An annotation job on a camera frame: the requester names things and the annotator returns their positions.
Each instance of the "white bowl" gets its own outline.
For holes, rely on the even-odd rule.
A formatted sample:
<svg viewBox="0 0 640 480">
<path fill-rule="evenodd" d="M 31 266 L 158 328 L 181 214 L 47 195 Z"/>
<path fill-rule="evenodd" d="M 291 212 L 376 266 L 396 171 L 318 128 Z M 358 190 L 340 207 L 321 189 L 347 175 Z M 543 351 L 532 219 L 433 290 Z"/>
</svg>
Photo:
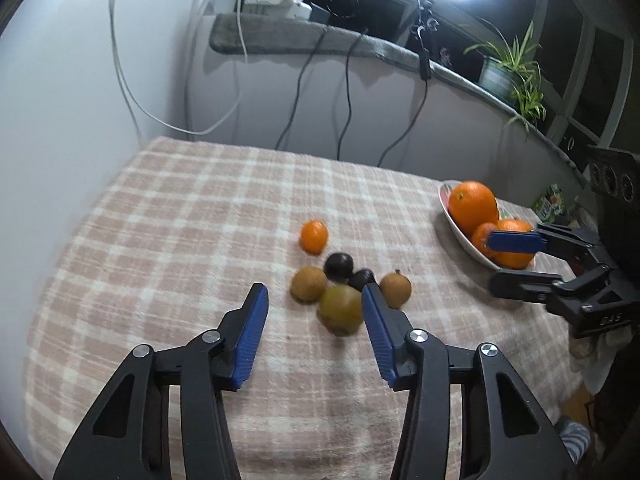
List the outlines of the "white bowl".
<svg viewBox="0 0 640 480">
<path fill-rule="evenodd" d="M 460 228 L 456 225 L 449 214 L 449 195 L 451 191 L 460 184 L 459 180 L 444 180 L 440 184 L 440 189 L 438 190 L 438 198 L 440 199 L 440 205 L 442 206 L 442 210 L 444 211 L 444 215 L 447 217 L 447 221 L 449 221 L 449 225 L 453 231 L 456 240 L 460 243 L 462 248 L 471 256 L 476 262 L 484 265 L 485 267 L 489 267 L 493 270 L 501 270 L 502 267 L 494 264 L 489 258 L 484 256 L 478 249 L 474 247 L 471 241 L 464 235 L 464 233 L 460 230 Z M 507 212 L 503 207 L 498 204 L 498 211 L 500 213 L 500 220 L 504 220 L 507 218 L 514 218 L 512 214 Z M 527 269 L 531 270 L 535 265 L 535 260 L 532 260 Z"/>
</svg>

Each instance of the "metal screw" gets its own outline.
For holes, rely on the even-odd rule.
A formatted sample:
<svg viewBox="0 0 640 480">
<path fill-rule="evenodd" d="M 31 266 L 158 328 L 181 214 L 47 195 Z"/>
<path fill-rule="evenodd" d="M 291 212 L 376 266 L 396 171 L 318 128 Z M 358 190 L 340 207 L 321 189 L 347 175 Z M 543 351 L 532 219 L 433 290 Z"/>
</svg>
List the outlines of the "metal screw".
<svg viewBox="0 0 640 480">
<path fill-rule="evenodd" d="M 146 357 L 151 352 L 148 345 L 138 345 L 133 349 L 133 357 Z"/>
<path fill-rule="evenodd" d="M 480 347 L 480 351 L 487 357 L 493 357 L 498 354 L 498 347 L 491 343 L 484 343 Z"/>
<path fill-rule="evenodd" d="M 417 330 L 411 330 L 409 337 L 417 343 L 424 343 L 429 338 L 429 334 L 418 328 Z"/>
<path fill-rule="evenodd" d="M 207 330 L 202 334 L 202 340 L 205 343 L 215 343 L 216 341 L 220 341 L 220 337 L 220 332 L 217 330 Z"/>
</svg>

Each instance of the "black cable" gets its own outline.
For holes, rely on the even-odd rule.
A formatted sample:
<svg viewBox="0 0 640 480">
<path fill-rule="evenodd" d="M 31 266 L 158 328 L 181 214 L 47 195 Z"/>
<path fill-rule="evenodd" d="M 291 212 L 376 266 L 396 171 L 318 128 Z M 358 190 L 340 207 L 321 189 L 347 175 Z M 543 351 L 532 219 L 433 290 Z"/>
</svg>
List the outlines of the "black cable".
<svg viewBox="0 0 640 480">
<path fill-rule="evenodd" d="M 324 30 L 322 31 L 322 34 L 320 34 L 320 38 L 318 38 L 318 41 L 316 41 L 316 44 L 314 45 L 314 49 L 311 51 L 311 54 L 309 54 L 309 57 L 306 58 L 306 61 L 302 66 L 302 69 L 300 69 L 300 74 L 298 75 L 298 84 L 296 86 L 296 98 L 293 100 L 293 108 L 291 109 L 289 122 L 287 123 L 287 126 L 284 127 L 284 130 L 280 134 L 280 137 L 278 137 L 278 140 L 276 142 L 276 147 L 275 147 L 276 151 L 280 149 L 280 144 L 282 143 L 282 140 L 291 129 L 291 125 L 293 124 L 293 118 L 296 116 L 296 110 L 298 109 L 298 101 L 300 100 L 300 84 L 302 82 L 302 76 L 304 75 L 306 68 L 311 63 L 311 60 L 318 53 L 318 50 L 320 49 L 320 44 L 322 43 L 322 40 L 324 40 L 324 37 L 326 36 L 328 31 L 329 31 L 329 28 L 325 27 Z"/>
<path fill-rule="evenodd" d="M 367 32 L 368 30 L 365 30 L 351 44 L 351 46 L 349 47 L 349 51 L 347 52 L 347 61 L 344 63 L 344 75 L 347 81 L 347 104 L 349 105 L 349 117 L 347 117 L 347 122 L 344 123 L 344 128 L 340 133 L 340 137 L 338 137 L 338 153 L 335 156 L 335 160 L 340 160 L 340 150 L 342 149 L 342 140 L 344 139 L 344 136 L 347 133 L 347 128 L 349 127 L 349 124 L 351 124 L 351 116 L 353 114 L 353 109 L 351 108 L 351 91 L 349 86 L 349 60 L 351 59 L 351 54 L 353 54 L 353 51 L 358 46 L 358 44 L 360 43 L 360 40 L 364 37 L 364 35 Z"/>
<path fill-rule="evenodd" d="M 418 120 L 418 116 L 420 115 L 420 112 L 422 111 L 422 108 L 424 108 L 424 103 L 427 101 L 427 93 L 429 91 L 429 83 L 427 81 L 424 82 L 424 96 L 422 98 L 422 102 L 420 103 L 420 106 L 418 106 L 418 110 L 414 115 L 414 118 L 411 119 L 411 122 L 409 123 L 409 127 L 404 131 L 404 134 L 402 134 L 400 137 L 398 137 L 398 139 L 396 139 L 384 152 L 382 152 L 382 155 L 380 155 L 380 160 L 378 161 L 378 167 L 380 167 L 382 165 L 382 161 L 385 159 L 386 154 L 388 152 L 390 152 L 392 149 L 394 149 L 400 142 L 402 142 L 402 140 L 409 135 L 409 132 L 411 131 L 411 129 L 414 127 L 415 121 Z"/>
</svg>

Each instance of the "blue gripper pad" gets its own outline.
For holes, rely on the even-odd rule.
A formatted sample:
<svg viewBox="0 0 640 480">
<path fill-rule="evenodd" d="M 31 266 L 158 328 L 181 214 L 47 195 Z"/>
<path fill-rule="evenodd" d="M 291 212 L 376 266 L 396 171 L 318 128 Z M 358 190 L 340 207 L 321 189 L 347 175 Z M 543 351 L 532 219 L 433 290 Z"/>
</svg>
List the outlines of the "blue gripper pad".
<svg viewBox="0 0 640 480">
<path fill-rule="evenodd" d="M 411 323 L 404 312 L 387 306 L 375 283 L 362 290 L 362 315 L 380 376 L 390 388 L 405 389 L 405 379 L 415 373 L 415 369 L 407 367 L 404 351 L 404 336 L 411 331 Z"/>
<path fill-rule="evenodd" d="M 268 311 L 267 287 L 254 283 L 242 307 L 227 312 L 218 326 L 225 337 L 225 351 L 233 359 L 228 376 L 232 390 L 238 390 L 249 378 Z"/>
<path fill-rule="evenodd" d="M 536 254 L 546 250 L 546 240 L 536 233 L 494 231 L 486 240 L 492 251 Z"/>
</svg>

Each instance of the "checkered tablecloth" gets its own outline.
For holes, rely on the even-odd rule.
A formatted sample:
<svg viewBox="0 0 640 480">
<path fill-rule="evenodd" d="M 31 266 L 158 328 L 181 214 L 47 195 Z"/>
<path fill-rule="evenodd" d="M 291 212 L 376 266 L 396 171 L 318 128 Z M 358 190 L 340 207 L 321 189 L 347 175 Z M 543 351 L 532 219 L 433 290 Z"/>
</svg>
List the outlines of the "checkered tablecloth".
<svg viewBox="0 0 640 480">
<path fill-rule="evenodd" d="M 292 153 L 158 139 L 122 170 L 82 221 L 47 282 L 24 369 L 36 468 L 48 480 L 86 410 L 130 349 L 180 346 L 237 308 L 253 282 L 270 311 L 250 379 L 225 395 L 244 479 L 386 479 L 406 393 L 380 378 L 366 329 L 335 338 L 289 281 L 334 251 L 414 286 L 404 311 L 445 343 L 495 342 L 551 418 L 577 387 L 564 322 L 540 305 L 496 300 L 490 270 L 458 245 L 426 178 Z M 533 213 L 504 204 L 535 221 Z M 330 230 L 324 256 L 301 225 Z M 570 275 L 540 255 L 536 270 Z M 180 468 L 178 392 L 170 435 Z M 449 477 L 457 478 L 460 399 L 453 395 Z"/>
</svg>

